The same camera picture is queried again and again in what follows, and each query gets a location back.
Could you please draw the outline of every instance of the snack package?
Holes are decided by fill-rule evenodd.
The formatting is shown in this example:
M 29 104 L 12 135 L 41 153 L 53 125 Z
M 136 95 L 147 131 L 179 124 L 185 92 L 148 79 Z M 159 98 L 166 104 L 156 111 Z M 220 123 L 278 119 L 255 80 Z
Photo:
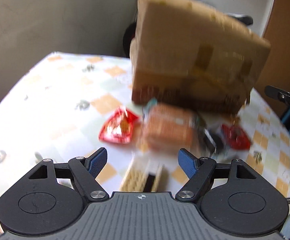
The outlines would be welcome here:
M 130 143 L 133 134 L 133 123 L 137 119 L 138 116 L 124 106 L 120 106 L 105 122 L 98 135 L 98 139 L 112 143 Z
M 146 156 L 134 156 L 122 180 L 119 191 L 156 192 L 162 168 L 162 165 Z
M 178 153 L 186 148 L 197 153 L 198 119 L 190 110 L 151 100 L 143 109 L 142 145 L 156 152 Z
M 245 131 L 237 124 L 221 124 L 215 129 L 203 129 L 200 138 L 209 156 L 218 155 L 226 149 L 249 150 L 251 141 Z

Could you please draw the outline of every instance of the checkered tablecloth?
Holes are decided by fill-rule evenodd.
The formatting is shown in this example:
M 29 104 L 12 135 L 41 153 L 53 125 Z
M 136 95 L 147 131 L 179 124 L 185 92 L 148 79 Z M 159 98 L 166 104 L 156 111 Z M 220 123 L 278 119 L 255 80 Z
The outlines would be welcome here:
M 132 66 L 125 58 L 57 52 L 33 67 L 0 103 L 0 196 L 44 158 L 67 162 L 89 156 L 99 147 L 107 149 L 108 162 L 97 181 L 109 194 L 118 190 L 134 149 L 100 142 L 98 133 L 120 105 L 141 114 L 141 107 L 131 103 L 131 85 Z M 226 122 L 224 116 L 202 115 L 211 126 Z M 253 146 L 216 160 L 243 159 L 284 196 L 290 196 L 287 130 L 255 90 L 250 105 L 239 115 Z M 174 195 L 187 181 L 176 157 L 153 158 L 165 166 L 165 190 Z

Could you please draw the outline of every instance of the black object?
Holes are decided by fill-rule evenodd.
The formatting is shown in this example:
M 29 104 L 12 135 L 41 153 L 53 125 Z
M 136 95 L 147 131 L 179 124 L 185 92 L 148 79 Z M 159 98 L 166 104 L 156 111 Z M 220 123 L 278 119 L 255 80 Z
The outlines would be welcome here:
M 253 18 L 246 14 L 226 13 L 226 15 L 240 21 L 246 26 L 251 26 L 254 23 Z
M 143 192 L 151 192 L 151 189 L 154 185 L 155 178 L 156 178 L 155 175 L 152 175 L 152 174 L 148 175 Z
M 224 149 L 224 143 L 221 137 L 219 137 L 216 133 L 203 128 L 200 137 L 203 138 L 203 142 L 210 153 L 210 157 L 213 154 L 219 154 Z
M 127 27 L 123 36 L 123 49 L 124 49 L 125 56 L 128 58 L 130 57 L 129 52 L 130 52 L 132 39 L 134 39 L 135 37 L 135 31 L 136 31 L 136 22 L 130 24 Z
M 42 160 L 0 197 L 0 240 L 283 239 L 286 199 L 242 160 L 217 164 L 181 149 L 189 181 L 176 200 L 166 192 L 109 198 L 95 180 L 106 162 L 105 148 L 68 163 Z M 56 177 L 71 179 L 76 190 Z M 228 182 L 211 189 L 220 178 Z
M 290 93 L 287 91 L 284 91 L 282 89 L 273 86 L 266 86 L 265 95 L 275 100 L 279 100 L 285 103 L 287 106 L 290 106 Z

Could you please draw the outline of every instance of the gray wall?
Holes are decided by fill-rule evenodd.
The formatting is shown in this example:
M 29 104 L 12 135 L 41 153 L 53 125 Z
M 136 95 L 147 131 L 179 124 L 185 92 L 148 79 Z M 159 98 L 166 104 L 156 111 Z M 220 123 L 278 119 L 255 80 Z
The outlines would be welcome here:
M 0 0 L 0 101 L 53 51 L 123 55 L 137 0 Z

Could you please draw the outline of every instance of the plastic wrapper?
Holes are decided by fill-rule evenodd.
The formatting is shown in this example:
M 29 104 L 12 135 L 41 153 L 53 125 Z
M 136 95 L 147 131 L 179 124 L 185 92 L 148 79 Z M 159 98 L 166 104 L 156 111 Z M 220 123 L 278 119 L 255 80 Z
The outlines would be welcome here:
M 151 100 L 143 109 L 142 149 L 176 154 L 185 148 L 198 155 L 199 119 L 193 111 Z
M 98 135 L 101 141 L 112 143 L 130 143 L 133 134 L 134 122 L 138 116 L 121 106 L 104 123 Z
M 199 132 L 209 156 L 221 154 L 224 150 L 249 150 L 251 141 L 245 131 L 237 124 L 221 124 L 214 129 Z

